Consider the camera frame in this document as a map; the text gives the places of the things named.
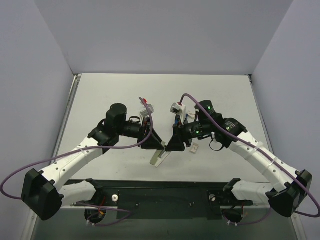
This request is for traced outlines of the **beige white stapler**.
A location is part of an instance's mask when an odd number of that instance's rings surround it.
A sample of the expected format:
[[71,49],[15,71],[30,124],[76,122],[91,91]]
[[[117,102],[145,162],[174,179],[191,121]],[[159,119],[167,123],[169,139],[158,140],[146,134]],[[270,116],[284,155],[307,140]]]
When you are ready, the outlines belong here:
[[170,151],[166,151],[166,143],[164,141],[161,142],[163,146],[163,150],[156,150],[154,155],[152,156],[149,164],[158,168],[162,162],[171,154]]

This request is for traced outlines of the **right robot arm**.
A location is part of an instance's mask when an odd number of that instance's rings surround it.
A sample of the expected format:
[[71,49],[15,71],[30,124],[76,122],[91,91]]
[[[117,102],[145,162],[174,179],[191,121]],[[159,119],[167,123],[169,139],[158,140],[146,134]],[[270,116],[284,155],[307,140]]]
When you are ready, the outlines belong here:
[[170,112],[175,114],[173,135],[165,150],[183,152],[192,145],[193,139],[210,137],[223,148],[241,156],[268,181],[257,183],[232,179],[223,188],[222,198],[226,205],[269,205],[281,216],[291,217],[307,196],[313,178],[311,173],[298,171],[278,159],[239,121],[217,113],[210,100],[201,101],[194,109],[195,120],[188,122],[185,105],[172,104]]

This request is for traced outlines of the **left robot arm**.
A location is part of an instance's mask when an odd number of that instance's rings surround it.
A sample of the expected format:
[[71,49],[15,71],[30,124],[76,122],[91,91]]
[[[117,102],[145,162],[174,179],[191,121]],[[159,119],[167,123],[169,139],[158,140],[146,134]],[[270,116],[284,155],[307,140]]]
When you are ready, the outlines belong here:
[[162,150],[162,141],[153,129],[151,104],[142,102],[141,122],[127,120],[127,107],[113,104],[97,127],[71,152],[41,170],[34,168],[24,178],[21,200],[43,221],[52,218],[61,207],[88,202],[92,206],[103,200],[102,187],[91,179],[68,185],[67,182],[88,163],[116,149],[121,136],[137,140],[144,150]]

